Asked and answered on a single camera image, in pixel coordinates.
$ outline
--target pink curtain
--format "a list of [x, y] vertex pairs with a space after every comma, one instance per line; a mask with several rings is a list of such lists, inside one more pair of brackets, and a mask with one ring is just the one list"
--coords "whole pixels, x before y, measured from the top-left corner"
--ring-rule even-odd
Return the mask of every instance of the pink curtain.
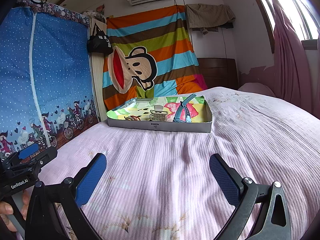
[[312, 113], [312, 92], [309, 63], [290, 20], [278, 0], [275, 9], [275, 83], [274, 93]]
[[320, 30], [319, 32], [319, 38], [318, 38], [318, 54], [319, 54], [319, 69], [318, 69], [318, 88], [316, 93], [316, 103], [315, 103], [315, 109], [313, 110], [313, 115], [320, 119]]

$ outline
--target blue textured pad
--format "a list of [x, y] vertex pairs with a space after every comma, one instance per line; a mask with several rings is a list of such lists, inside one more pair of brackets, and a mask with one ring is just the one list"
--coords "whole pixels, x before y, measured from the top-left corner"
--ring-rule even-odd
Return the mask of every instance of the blue textured pad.
[[39, 145], [37, 145], [36, 143], [33, 143], [27, 148], [24, 148], [23, 150], [21, 150], [20, 153], [18, 154], [18, 157], [20, 160], [23, 160], [29, 157], [31, 154], [34, 154], [38, 150], [39, 150]]
[[87, 204], [101, 176], [107, 167], [105, 155], [100, 155], [90, 170], [84, 176], [76, 189], [76, 203], [78, 207]]
[[215, 155], [211, 155], [209, 167], [228, 203], [235, 207], [238, 206], [240, 201], [239, 188]]

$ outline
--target colorful striped blanket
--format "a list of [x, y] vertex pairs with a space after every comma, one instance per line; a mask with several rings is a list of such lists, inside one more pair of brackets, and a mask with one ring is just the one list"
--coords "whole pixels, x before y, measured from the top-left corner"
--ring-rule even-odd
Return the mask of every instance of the colorful striped blanket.
[[132, 98], [153, 98], [207, 89], [198, 71], [184, 6], [111, 18], [114, 52], [105, 58], [103, 100], [111, 110]]

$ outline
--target screw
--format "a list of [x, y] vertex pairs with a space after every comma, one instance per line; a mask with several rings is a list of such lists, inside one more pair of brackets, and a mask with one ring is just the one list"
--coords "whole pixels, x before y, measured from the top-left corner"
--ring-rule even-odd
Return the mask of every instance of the screw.
[[249, 178], [249, 177], [245, 177], [243, 180], [244, 180], [244, 182], [247, 183], [247, 184], [251, 184], [251, 183], [252, 183], [252, 179]]
[[72, 182], [72, 178], [71, 177], [67, 177], [63, 180], [64, 184], [70, 184]]
[[275, 181], [273, 184], [275, 184], [276, 187], [281, 187], [281, 183], [279, 181]]
[[41, 187], [42, 186], [42, 181], [38, 181], [35, 186], [36, 187]]

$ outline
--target human hand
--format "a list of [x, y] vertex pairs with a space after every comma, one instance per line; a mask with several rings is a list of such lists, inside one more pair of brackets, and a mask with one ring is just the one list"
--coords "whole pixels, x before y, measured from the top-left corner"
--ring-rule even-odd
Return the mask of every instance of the human hand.
[[[26, 190], [23, 190], [22, 201], [23, 201], [23, 207], [21, 210], [21, 214], [22, 214], [24, 220], [26, 220], [29, 201], [30, 201], [30, 196], [28, 195]], [[8, 203], [6, 203], [4, 201], [0, 201], [0, 216], [1, 216], [2, 220], [7, 225], [8, 229], [10, 231], [17, 232], [17, 229], [15, 228], [15, 226], [12, 224], [12, 222], [7, 217], [7, 215], [12, 215], [12, 214], [13, 214], [12, 207]]]

